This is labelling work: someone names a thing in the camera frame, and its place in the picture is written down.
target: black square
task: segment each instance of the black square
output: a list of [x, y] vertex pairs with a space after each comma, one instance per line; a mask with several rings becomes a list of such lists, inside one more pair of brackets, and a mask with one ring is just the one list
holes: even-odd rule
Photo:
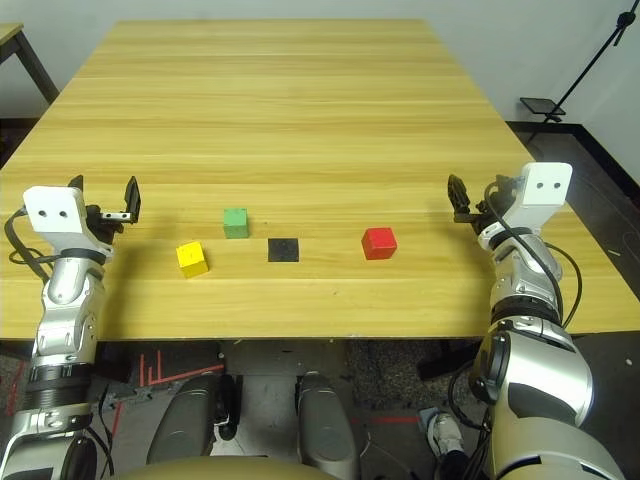
[[270, 238], [270, 262], [297, 262], [300, 256], [297, 238]]

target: red cube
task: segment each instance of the red cube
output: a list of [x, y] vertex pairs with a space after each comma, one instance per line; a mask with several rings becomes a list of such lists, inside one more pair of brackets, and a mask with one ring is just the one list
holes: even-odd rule
[[367, 260], [390, 258], [398, 248], [390, 228], [367, 228], [362, 237], [362, 248]]

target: green cube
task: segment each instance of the green cube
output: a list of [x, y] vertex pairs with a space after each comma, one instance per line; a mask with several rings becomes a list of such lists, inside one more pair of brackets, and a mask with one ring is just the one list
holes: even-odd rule
[[227, 238], [249, 238], [246, 208], [224, 209], [224, 236]]

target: silver robot arm segment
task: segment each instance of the silver robot arm segment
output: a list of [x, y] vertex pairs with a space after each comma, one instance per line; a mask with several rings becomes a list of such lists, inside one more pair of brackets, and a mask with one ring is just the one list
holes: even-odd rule
[[13, 219], [26, 212], [34, 231], [53, 247], [55, 260], [51, 278], [43, 278], [44, 313], [24, 408], [14, 417], [0, 466], [3, 479], [95, 476], [95, 445], [84, 431], [92, 418], [87, 391], [105, 297], [103, 265], [113, 256], [113, 237], [123, 231], [122, 224], [137, 222], [141, 202], [134, 177], [127, 185], [124, 212], [85, 206], [82, 188], [82, 177], [67, 187], [32, 187], [24, 194], [25, 206], [5, 226], [16, 252], [43, 278], [44, 271], [13, 231]]
[[518, 178], [498, 176], [491, 205], [482, 201], [477, 214], [462, 180], [449, 179], [454, 221], [472, 225], [496, 271], [491, 326], [469, 375], [472, 392], [489, 406], [492, 478], [624, 478], [578, 428], [593, 402], [591, 371], [562, 326], [561, 299], [540, 264], [556, 282], [562, 278], [540, 230], [564, 204], [570, 178], [567, 164], [527, 164]]

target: table surface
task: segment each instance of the table surface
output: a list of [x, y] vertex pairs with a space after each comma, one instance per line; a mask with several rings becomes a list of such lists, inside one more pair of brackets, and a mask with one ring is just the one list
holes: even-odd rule
[[[127, 22], [4, 168], [0, 213], [80, 173], [87, 203], [119, 209], [137, 176], [141, 218], [106, 266], [103, 339], [475, 336], [494, 271], [453, 223], [447, 177], [475, 201], [529, 161], [421, 21]], [[251, 238], [224, 239], [226, 207], [248, 209]], [[377, 226], [398, 250], [366, 261], [360, 239]], [[298, 237], [300, 262], [268, 263], [269, 237]], [[639, 327], [635, 296], [568, 206], [544, 238], [582, 268], [571, 331]], [[185, 280], [175, 248], [194, 240], [211, 270]], [[0, 336], [31, 338], [42, 285], [0, 247]]]
[[23, 26], [22, 23], [0, 23], [0, 45], [7, 43]]

